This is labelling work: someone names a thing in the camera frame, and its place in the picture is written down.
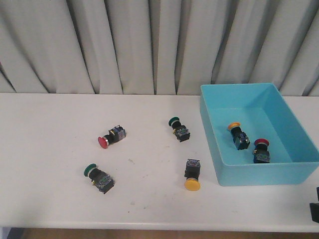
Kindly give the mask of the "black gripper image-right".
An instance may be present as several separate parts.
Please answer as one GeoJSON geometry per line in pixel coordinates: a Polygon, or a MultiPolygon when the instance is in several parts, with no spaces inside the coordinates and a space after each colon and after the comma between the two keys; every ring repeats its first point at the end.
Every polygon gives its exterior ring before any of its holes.
{"type": "Polygon", "coordinates": [[[310,203],[312,221],[319,223],[319,203],[310,203]]]}

